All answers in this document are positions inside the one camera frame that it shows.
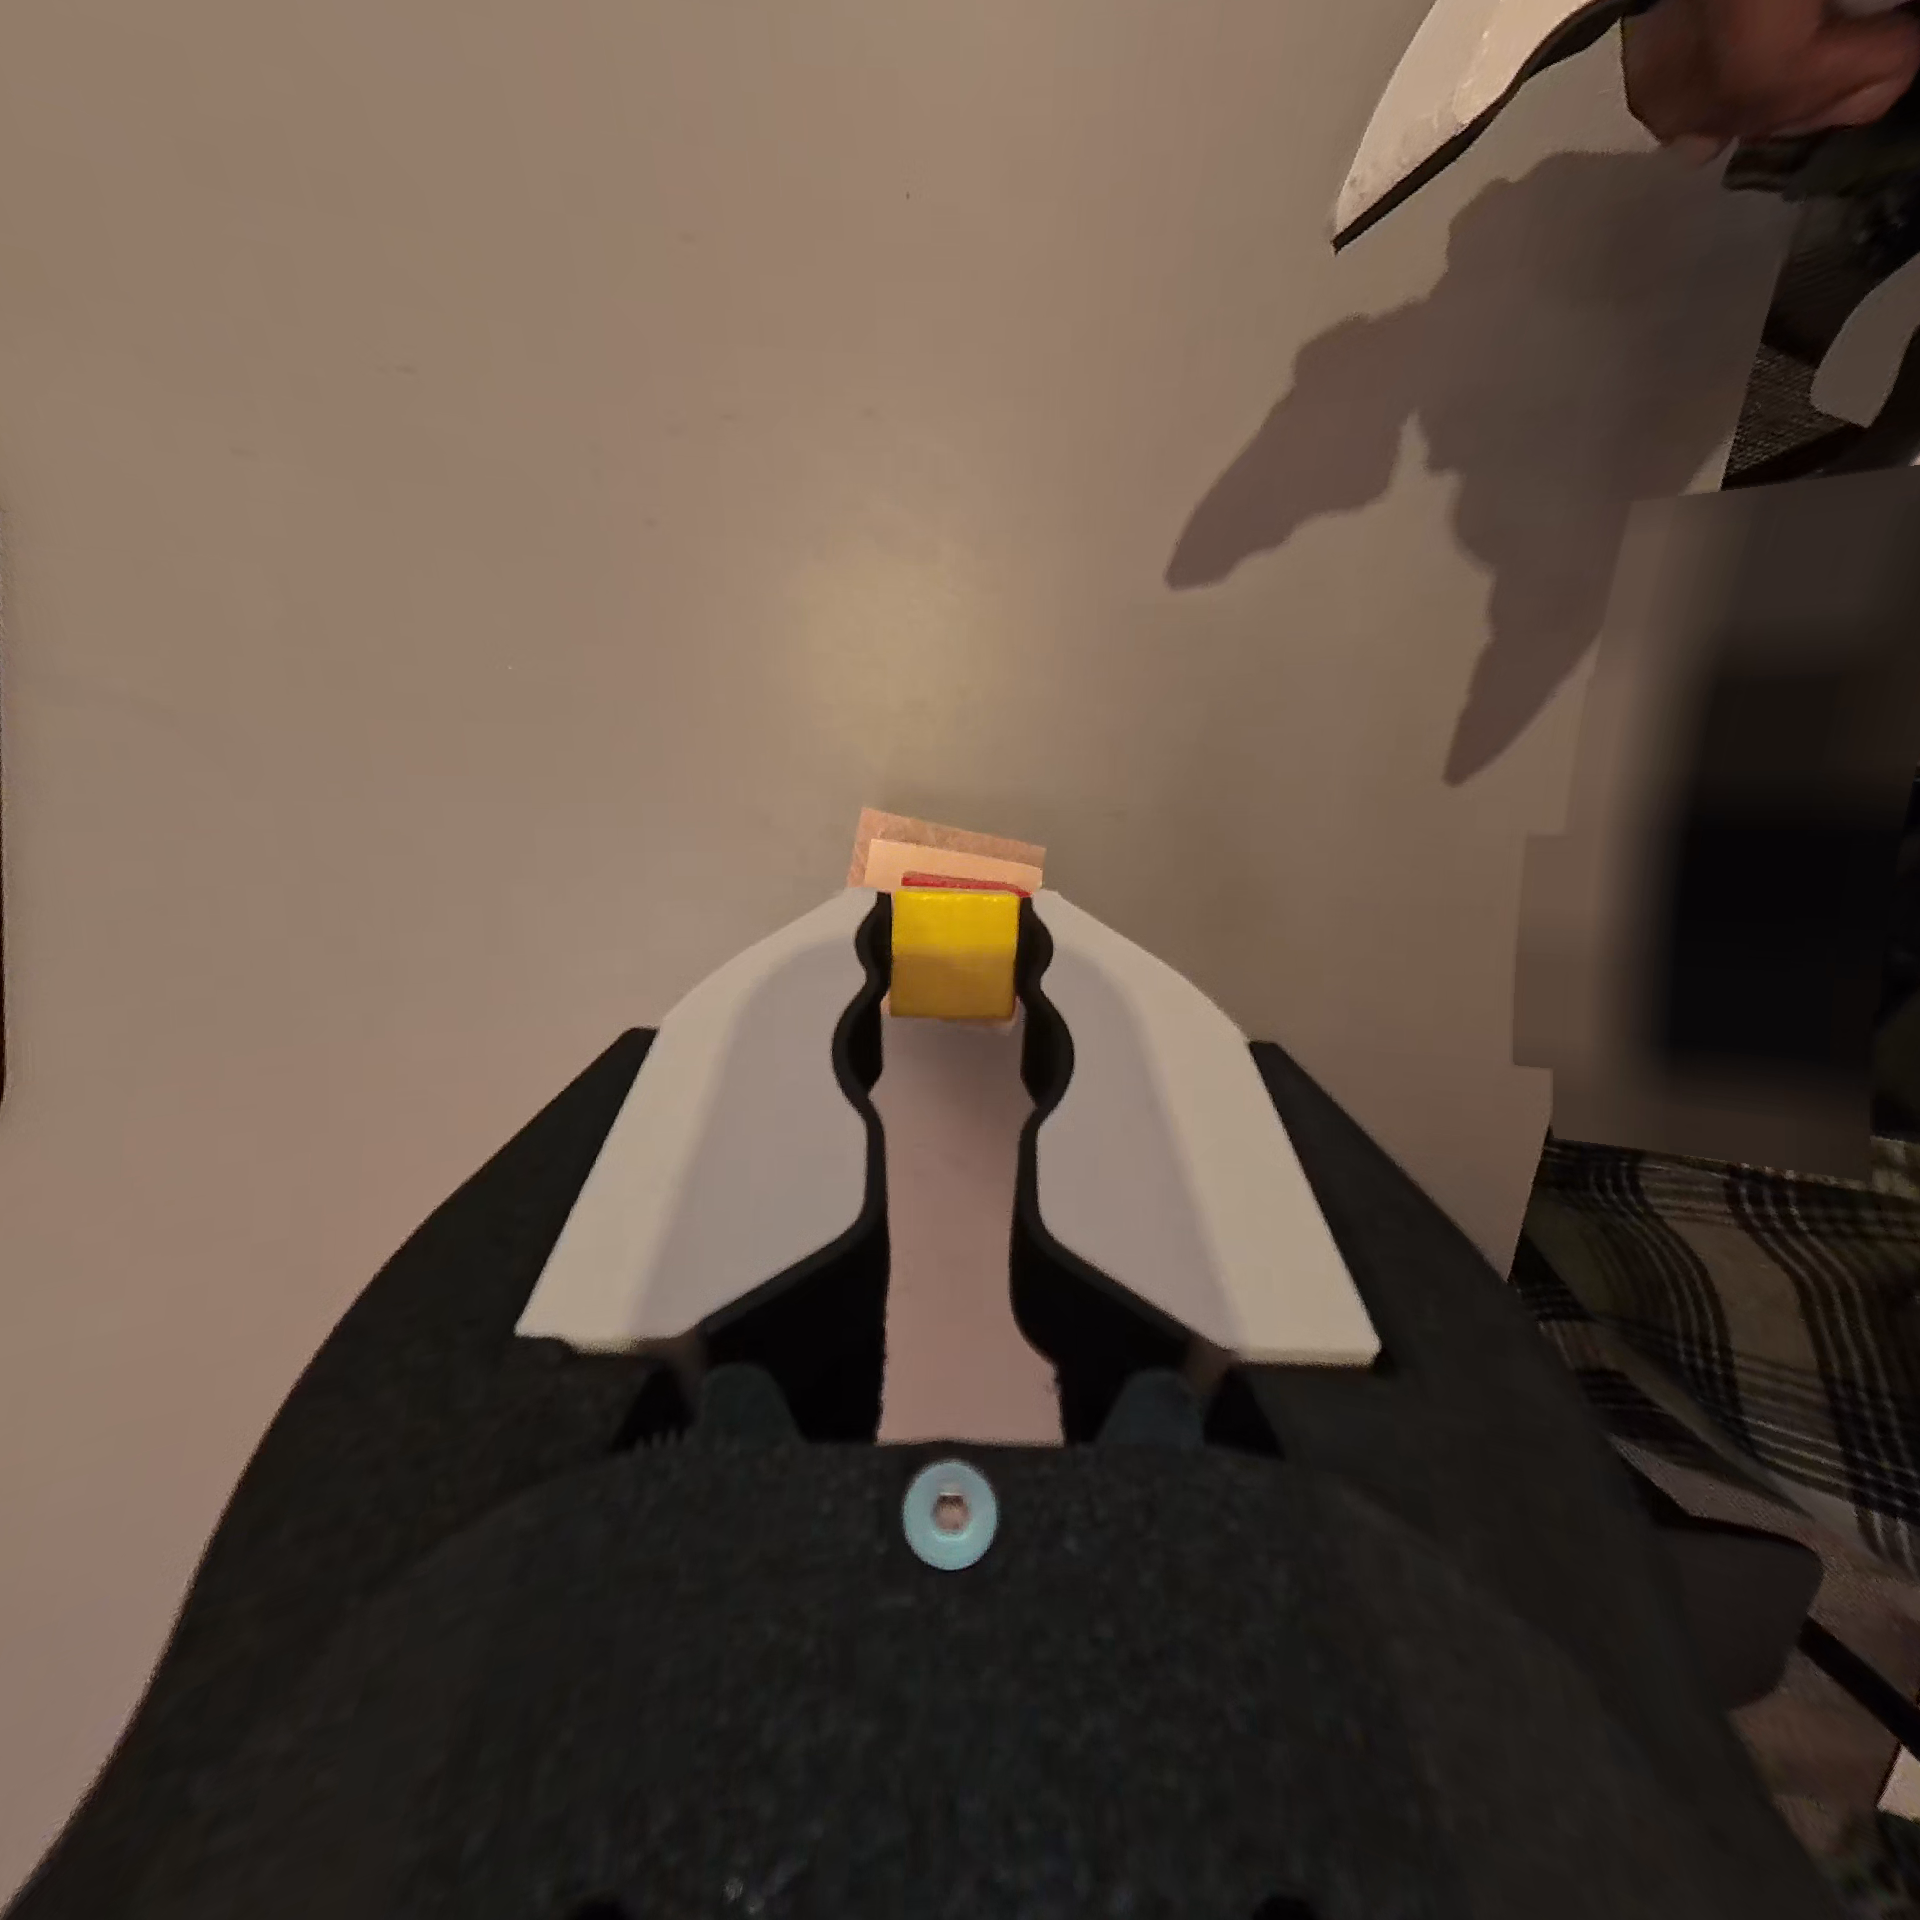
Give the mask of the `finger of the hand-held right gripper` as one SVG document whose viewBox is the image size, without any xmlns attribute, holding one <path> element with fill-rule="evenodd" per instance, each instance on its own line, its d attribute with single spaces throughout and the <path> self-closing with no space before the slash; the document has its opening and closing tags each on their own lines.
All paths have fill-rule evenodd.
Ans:
<svg viewBox="0 0 1920 1920">
<path fill-rule="evenodd" d="M 1626 16 L 1629 3 L 1432 3 L 1336 189 L 1332 249 L 1380 227 L 1472 150 L 1530 77 Z"/>
</svg>

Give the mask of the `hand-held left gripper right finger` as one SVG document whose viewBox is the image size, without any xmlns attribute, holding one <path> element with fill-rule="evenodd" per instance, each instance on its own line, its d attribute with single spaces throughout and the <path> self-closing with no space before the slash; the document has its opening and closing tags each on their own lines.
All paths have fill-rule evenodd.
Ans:
<svg viewBox="0 0 1920 1920">
<path fill-rule="evenodd" d="M 1042 889 L 1019 907 L 1009 1301 L 1095 1443 L 1130 1380 L 1200 1407 L 1250 1369 L 1365 1373 L 1382 1340 L 1246 1033 Z"/>
</svg>

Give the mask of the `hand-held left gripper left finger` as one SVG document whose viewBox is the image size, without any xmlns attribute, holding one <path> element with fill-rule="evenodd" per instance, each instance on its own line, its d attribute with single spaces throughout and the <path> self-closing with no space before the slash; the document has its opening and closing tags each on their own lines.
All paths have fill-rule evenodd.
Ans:
<svg viewBox="0 0 1920 1920">
<path fill-rule="evenodd" d="M 892 903 L 855 886 L 660 1021 L 515 1334 L 765 1373 L 816 1443 L 870 1443 L 885 1369 L 873 1107 Z"/>
</svg>

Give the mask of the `yellow wooden cube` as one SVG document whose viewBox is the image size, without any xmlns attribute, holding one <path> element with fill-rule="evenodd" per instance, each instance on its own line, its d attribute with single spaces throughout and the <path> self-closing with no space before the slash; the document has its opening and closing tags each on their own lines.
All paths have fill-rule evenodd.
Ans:
<svg viewBox="0 0 1920 1920">
<path fill-rule="evenodd" d="M 888 1011 L 898 1021 L 1009 1026 L 1026 896 L 903 884 L 892 907 Z"/>
</svg>

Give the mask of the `medium plain wooden cube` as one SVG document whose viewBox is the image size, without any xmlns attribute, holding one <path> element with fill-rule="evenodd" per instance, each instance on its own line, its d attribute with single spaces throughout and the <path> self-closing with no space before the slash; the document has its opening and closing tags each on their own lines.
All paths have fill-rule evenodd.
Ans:
<svg viewBox="0 0 1920 1920">
<path fill-rule="evenodd" d="M 848 879 L 848 886 L 862 886 L 876 896 L 898 896 L 898 880 L 905 873 L 1006 879 L 1032 889 L 1032 896 L 1042 889 L 1042 869 L 1036 863 L 1009 857 L 1002 851 L 976 851 L 970 846 L 926 846 L 898 839 L 869 841 Z"/>
</svg>

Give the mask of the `large plain wooden cube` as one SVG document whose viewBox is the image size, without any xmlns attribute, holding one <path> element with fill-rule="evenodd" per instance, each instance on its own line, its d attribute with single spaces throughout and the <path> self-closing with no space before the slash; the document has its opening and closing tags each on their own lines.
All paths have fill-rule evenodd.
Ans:
<svg viewBox="0 0 1920 1920">
<path fill-rule="evenodd" d="M 860 821 L 856 821 L 848 879 L 850 879 L 860 854 L 865 851 L 865 846 L 873 839 L 898 839 L 898 841 L 910 841 L 910 843 L 926 843 L 926 846 L 970 846 L 976 851 L 1002 851 L 1009 857 L 1036 863 L 1040 869 L 1042 869 L 1042 861 L 1046 861 L 1046 849 L 1033 846 L 1033 843 L 1026 843 L 1026 841 L 1013 841 L 1013 839 L 1002 839 L 1002 836 L 985 836 L 985 831 L 975 831 L 975 830 L 956 830 L 956 827 L 948 827 L 948 823 L 933 823 L 933 821 L 926 821 L 926 819 L 908 819 L 908 816 L 900 816 L 900 811 L 885 811 L 885 809 L 869 807 L 869 809 L 860 811 Z"/>
</svg>

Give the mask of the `person's right hand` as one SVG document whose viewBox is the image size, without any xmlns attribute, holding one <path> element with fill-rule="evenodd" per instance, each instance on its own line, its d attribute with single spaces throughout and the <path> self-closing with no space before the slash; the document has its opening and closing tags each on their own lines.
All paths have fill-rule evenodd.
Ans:
<svg viewBox="0 0 1920 1920">
<path fill-rule="evenodd" d="M 1655 3 L 1620 26 L 1622 97 L 1668 151 L 1712 161 L 1733 144 L 1879 121 L 1916 77 L 1905 7 Z"/>
</svg>

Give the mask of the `person's plaid shirt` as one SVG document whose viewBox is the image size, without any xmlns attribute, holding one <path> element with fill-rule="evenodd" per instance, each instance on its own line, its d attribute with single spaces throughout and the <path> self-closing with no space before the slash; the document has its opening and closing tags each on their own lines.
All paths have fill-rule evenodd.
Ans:
<svg viewBox="0 0 1920 1920">
<path fill-rule="evenodd" d="M 1916 1577 L 1916 1140 L 1858 1183 L 1548 1137 L 1508 1281 L 1615 1439 Z"/>
</svg>

